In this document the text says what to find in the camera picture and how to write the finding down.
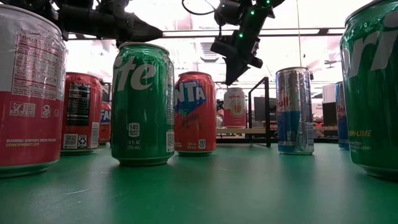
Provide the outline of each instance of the can rim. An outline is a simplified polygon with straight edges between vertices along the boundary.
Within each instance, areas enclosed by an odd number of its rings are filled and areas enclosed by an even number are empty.
[[[91,76],[91,77],[94,77],[94,78],[100,80],[100,78],[96,77],[95,75],[87,74],[87,73],[81,73],[81,72],[66,72],[66,74],[67,74],[67,75],[88,75],[88,76]]]
[[[360,7],[359,9],[355,10],[353,13],[351,13],[351,14],[346,18],[346,20],[344,21],[344,26],[346,27],[348,21],[349,21],[352,17],[354,17],[355,15],[357,15],[358,13],[360,13],[361,11],[363,11],[363,10],[365,10],[365,9],[367,9],[367,8],[369,8],[369,7],[371,7],[371,6],[375,5],[375,4],[377,4],[377,3],[379,3],[379,2],[382,2],[382,1],[384,1],[384,0],[373,0],[373,1],[371,1],[371,2],[369,2],[369,3],[367,3],[367,4],[365,4],[364,6]]]
[[[150,44],[150,43],[143,43],[143,42],[125,42],[125,43],[123,43],[123,44],[121,44],[119,46],[119,50],[122,49],[123,47],[129,46],[129,45],[145,45],[145,46],[157,47],[157,48],[160,48],[162,50],[165,50],[168,54],[170,54],[170,52],[166,48],[164,48],[162,46],[159,46],[159,45],[156,45],[156,44]]]
[[[297,68],[302,68],[302,69],[309,70],[307,67],[299,67],[299,66],[297,66],[297,67],[282,68],[282,69],[278,70],[276,73],[279,73],[279,72],[284,71],[284,70],[297,69]]]
[[[40,15],[38,15],[36,13],[30,12],[30,11],[28,11],[26,9],[21,9],[19,7],[16,7],[16,6],[9,6],[9,5],[6,5],[6,4],[0,4],[0,8],[5,8],[5,9],[19,11],[19,12],[23,12],[25,14],[28,14],[30,16],[36,17],[36,18],[48,23],[53,28],[55,28],[55,30],[58,31],[58,34],[61,35],[61,30],[60,30],[59,27],[57,27],[57,25],[55,25],[53,22],[49,21],[48,19],[46,19],[46,18],[44,18],[44,17],[42,17],[42,16],[40,16]]]
[[[208,75],[211,78],[211,75],[205,73],[205,72],[195,72],[195,71],[191,71],[191,72],[183,72],[181,74],[178,75],[178,77],[182,76],[182,75],[192,75],[193,73],[197,74],[197,75]]]
[[[243,91],[243,88],[241,88],[241,87],[231,87],[231,88],[226,89],[226,91],[228,91],[228,90],[242,90]]]

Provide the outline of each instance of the soda can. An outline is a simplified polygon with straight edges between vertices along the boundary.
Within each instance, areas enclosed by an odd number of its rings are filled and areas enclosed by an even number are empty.
[[[61,155],[82,155],[98,148],[102,85],[89,74],[67,72]]]
[[[340,42],[351,160],[398,180],[398,1],[372,1],[346,20]]]
[[[59,28],[0,5],[0,177],[43,172],[60,158],[66,48]]]
[[[216,150],[216,89],[211,76],[186,72],[174,88],[175,150],[180,156],[208,156]]]
[[[246,100],[242,88],[228,88],[224,94],[224,126],[246,127]]]
[[[122,166],[165,164],[174,154],[174,66],[169,51],[127,42],[114,62],[112,156]]]
[[[278,150],[282,154],[311,155],[313,117],[310,72],[292,67],[276,73]]]
[[[101,124],[99,125],[99,143],[106,144],[111,140],[111,105],[101,104]]]
[[[338,147],[340,149],[349,150],[346,102],[344,97],[343,82],[336,83],[335,90],[336,90],[336,114],[337,114],[337,128],[338,128]]]

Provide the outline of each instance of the computer monitor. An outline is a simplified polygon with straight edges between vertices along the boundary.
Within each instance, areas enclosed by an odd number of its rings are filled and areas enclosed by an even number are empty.
[[[269,117],[271,121],[276,121],[276,99],[269,98]],[[266,98],[254,97],[254,120],[266,120]]]

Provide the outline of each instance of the pink can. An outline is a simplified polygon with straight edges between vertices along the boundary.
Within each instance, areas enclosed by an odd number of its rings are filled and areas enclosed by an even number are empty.
[[[224,126],[246,127],[246,101],[242,88],[228,88],[224,94]]]

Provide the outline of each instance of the barcode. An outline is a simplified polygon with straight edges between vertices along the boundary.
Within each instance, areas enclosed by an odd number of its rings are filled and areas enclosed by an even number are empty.
[[[199,149],[206,149],[206,139],[199,139]]]
[[[64,149],[77,149],[77,134],[64,134],[63,135],[63,148]]]
[[[174,132],[166,132],[166,150],[167,152],[174,152]]]
[[[92,122],[91,124],[91,144],[90,148],[95,149],[98,147],[98,140],[100,138],[100,123]]]
[[[307,123],[307,141],[309,146],[313,146],[313,124]]]

